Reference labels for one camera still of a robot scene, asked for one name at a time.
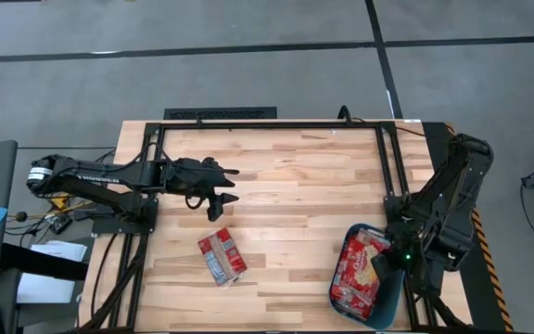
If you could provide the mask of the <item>white papers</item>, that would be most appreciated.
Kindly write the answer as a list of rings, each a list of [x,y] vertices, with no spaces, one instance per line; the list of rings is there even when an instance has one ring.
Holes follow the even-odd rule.
[[[31,250],[78,262],[84,258],[87,247],[78,243],[49,240],[45,244],[31,245]],[[16,302],[18,304],[70,303],[74,287],[75,281],[73,280],[22,274]]]

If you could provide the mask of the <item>blue plastic basket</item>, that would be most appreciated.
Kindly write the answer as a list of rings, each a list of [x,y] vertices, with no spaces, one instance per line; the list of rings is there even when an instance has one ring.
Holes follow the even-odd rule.
[[[346,266],[346,251],[348,248],[348,243],[351,237],[355,236],[361,229],[370,231],[371,233],[382,237],[387,240],[384,236],[384,231],[367,225],[367,224],[355,224],[350,227],[347,231],[345,237],[343,238],[341,244],[341,251],[337,259],[337,264],[334,269],[333,278],[336,274],[343,273]],[[374,310],[365,321],[360,320],[357,316],[351,315],[347,312],[341,310],[340,307],[334,306],[330,297],[330,289],[333,283],[333,278],[329,286],[328,298],[331,306],[339,314],[346,316],[347,318],[376,330],[388,329],[393,324],[395,315],[397,313],[398,304],[400,301],[401,291],[402,291],[402,280],[404,278],[404,273],[400,271],[395,271],[391,274],[386,280],[379,281],[380,286],[376,294],[376,299],[374,302]]]

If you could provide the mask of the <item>yellow rod black knob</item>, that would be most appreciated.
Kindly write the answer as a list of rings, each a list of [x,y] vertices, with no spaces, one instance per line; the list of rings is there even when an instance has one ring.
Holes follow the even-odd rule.
[[[25,221],[28,221],[28,220],[40,220],[40,219],[43,219],[43,218],[46,218],[47,216],[55,216],[55,215],[59,215],[59,214],[62,214],[62,213],[65,213],[65,212],[73,212],[77,209],[80,209],[81,207],[85,207],[86,205],[89,205],[91,204],[91,201],[83,201],[83,202],[80,202],[79,204],[76,204],[76,205],[72,205],[72,206],[69,206],[69,207],[66,207],[64,209],[60,209],[60,210],[53,210],[51,212],[45,212],[45,213],[38,213],[38,214],[27,214],[26,212],[17,212],[16,214],[9,214],[7,217],[6,217],[6,221],[8,223],[11,223],[11,222],[25,222]]]

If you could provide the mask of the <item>red popcorn bag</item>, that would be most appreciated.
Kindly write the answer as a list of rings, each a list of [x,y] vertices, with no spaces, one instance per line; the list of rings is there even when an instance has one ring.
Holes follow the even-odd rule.
[[[361,229],[349,240],[345,257],[347,264],[341,275],[341,282],[360,293],[377,289],[379,279],[371,261],[389,245],[382,237]]]
[[[202,238],[197,245],[218,287],[229,287],[247,272],[247,264],[226,227]]]
[[[355,289],[342,282],[341,274],[336,274],[330,289],[330,297],[334,306],[340,307],[342,311],[365,321],[374,310],[379,286],[380,282],[375,278]]]

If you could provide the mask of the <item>small black device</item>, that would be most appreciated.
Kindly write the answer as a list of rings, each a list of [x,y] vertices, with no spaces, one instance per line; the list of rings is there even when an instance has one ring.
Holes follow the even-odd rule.
[[[50,219],[49,230],[55,235],[60,235],[72,222],[72,218],[68,215],[57,215]]]

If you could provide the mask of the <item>black aluminium table frame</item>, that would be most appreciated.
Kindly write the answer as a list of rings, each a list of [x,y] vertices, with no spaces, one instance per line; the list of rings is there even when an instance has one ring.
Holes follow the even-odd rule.
[[[381,227],[383,199],[434,172],[420,122],[165,122],[172,158],[213,157],[237,169],[239,197],[212,223],[183,199],[159,198],[134,328],[155,332],[359,331],[328,300],[341,243],[356,223]],[[247,264],[218,287],[197,242],[226,227]]]

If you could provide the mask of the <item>black bar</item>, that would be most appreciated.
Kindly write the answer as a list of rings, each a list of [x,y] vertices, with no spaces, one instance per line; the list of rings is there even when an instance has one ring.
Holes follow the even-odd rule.
[[[3,243],[0,268],[14,268],[27,274],[83,281],[87,276],[88,264]]]

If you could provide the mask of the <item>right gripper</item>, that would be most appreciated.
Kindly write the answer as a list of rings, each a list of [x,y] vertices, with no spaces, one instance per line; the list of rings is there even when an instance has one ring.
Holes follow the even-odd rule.
[[[412,277],[426,276],[421,233],[424,224],[417,221],[395,221],[387,226],[390,248],[387,255],[379,253],[371,259],[379,281],[386,280],[397,270],[402,270]]]

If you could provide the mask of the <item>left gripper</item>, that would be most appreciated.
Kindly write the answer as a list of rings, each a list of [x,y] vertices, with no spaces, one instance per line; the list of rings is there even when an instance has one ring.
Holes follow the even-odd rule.
[[[190,158],[164,159],[163,163],[163,192],[208,199],[207,214],[210,222],[216,222],[220,218],[225,204],[239,200],[238,196],[217,194],[215,190],[216,187],[234,187],[235,183],[226,175],[240,174],[237,169],[224,168],[212,157],[206,157],[202,161]]]

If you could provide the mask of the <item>black perforated floor grate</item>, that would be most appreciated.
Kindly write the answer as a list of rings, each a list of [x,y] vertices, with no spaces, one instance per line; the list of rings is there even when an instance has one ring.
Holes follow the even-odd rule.
[[[277,107],[225,107],[165,109],[164,120],[276,119]]]

